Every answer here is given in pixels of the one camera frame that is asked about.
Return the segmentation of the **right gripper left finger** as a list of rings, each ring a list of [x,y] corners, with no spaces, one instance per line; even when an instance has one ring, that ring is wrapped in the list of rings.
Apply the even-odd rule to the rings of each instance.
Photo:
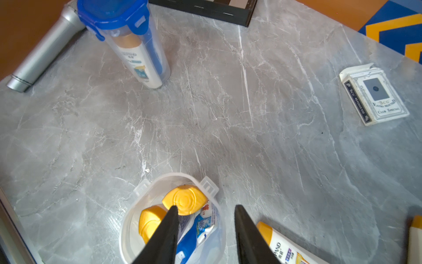
[[[178,208],[172,206],[133,264],[174,264],[178,234]]]

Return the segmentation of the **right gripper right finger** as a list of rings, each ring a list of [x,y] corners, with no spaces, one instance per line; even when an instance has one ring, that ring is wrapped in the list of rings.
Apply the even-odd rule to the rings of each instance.
[[[237,256],[240,264],[280,264],[242,205],[235,206]]]

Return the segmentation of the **blue toothbrush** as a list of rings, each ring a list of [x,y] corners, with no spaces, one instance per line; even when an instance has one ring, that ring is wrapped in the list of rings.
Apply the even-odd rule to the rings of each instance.
[[[174,264],[185,264],[197,247],[197,231],[192,227],[181,239],[176,249]]]

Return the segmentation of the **white bottle yellow cap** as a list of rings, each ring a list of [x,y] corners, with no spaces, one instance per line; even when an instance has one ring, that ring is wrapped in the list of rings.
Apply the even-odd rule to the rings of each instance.
[[[138,232],[145,244],[153,236],[167,212],[168,210],[162,204],[153,205],[142,210],[139,217]]]

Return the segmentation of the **white lotion bottle horizontal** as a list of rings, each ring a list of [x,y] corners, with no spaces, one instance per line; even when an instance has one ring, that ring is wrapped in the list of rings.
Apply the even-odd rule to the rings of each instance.
[[[257,228],[275,257],[282,264],[328,264],[328,262],[295,244],[271,226],[258,222]]]

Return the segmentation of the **toothpaste tube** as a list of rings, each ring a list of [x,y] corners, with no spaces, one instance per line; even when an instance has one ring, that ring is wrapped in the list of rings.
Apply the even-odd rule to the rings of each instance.
[[[203,244],[217,229],[219,212],[214,203],[207,201],[195,219],[197,245]]]

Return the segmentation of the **clear plastic cup front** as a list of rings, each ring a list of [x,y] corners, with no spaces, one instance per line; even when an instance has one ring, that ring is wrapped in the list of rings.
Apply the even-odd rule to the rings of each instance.
[[[148,1],[77,2],[78,16],[100,41],[105,41],[134,77],[159,89],[171,70],[160,42]]]

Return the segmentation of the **white lotion bottle front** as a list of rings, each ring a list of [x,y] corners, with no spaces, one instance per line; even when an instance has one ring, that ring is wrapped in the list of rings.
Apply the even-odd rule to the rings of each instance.
[[[153,43],[144,42],[135,34],[112,37],[120,54],[134,71],[135,77],[151,89],[160,88],[163,67]]]

